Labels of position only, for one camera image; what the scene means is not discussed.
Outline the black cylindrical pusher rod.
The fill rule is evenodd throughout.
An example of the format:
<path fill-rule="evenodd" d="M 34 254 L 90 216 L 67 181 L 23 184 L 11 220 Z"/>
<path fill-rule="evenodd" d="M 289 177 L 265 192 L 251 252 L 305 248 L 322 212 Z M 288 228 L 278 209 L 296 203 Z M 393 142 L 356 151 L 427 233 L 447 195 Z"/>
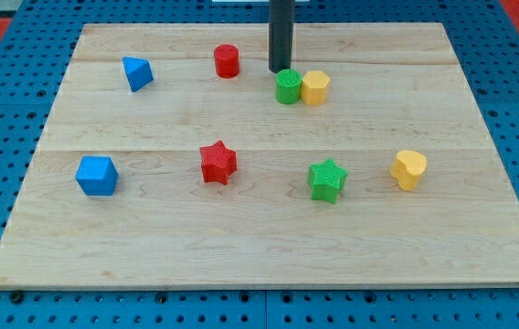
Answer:
<path fill-rule="evenodd" d="M 269 1 L 269 70 L 278 73 L 291 67 L 294 0 Z"/>

